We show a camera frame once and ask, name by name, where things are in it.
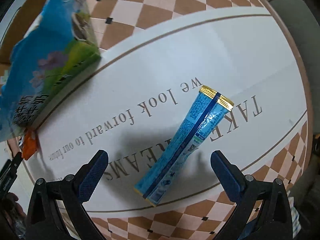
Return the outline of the round grey stool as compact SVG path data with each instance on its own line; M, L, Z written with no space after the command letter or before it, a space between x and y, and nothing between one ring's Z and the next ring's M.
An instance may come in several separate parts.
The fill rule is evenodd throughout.
M319 126L319 23L303 0L269 0L291 33L306 68L315 126Z

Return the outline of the orange snack packet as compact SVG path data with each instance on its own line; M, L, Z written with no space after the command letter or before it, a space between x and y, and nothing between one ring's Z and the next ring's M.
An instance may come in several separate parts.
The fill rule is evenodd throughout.
M26 129L22 145L22 158L29 160L39 149L39 140L37 133L33 130Z

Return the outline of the brown cardboard box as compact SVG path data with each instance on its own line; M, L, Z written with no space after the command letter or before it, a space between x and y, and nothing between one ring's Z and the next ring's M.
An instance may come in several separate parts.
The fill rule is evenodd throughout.
M86 0L45 0L9 51L1 77L1 141L24 133L50 100L100 53Z

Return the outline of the blue gold snack pouch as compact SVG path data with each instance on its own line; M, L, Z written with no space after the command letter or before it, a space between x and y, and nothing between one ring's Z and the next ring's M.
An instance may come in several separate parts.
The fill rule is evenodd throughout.
M206 140L233 107L230 99L203 85L170 144L135 185L135 190L151 205L157 206L189 155Z

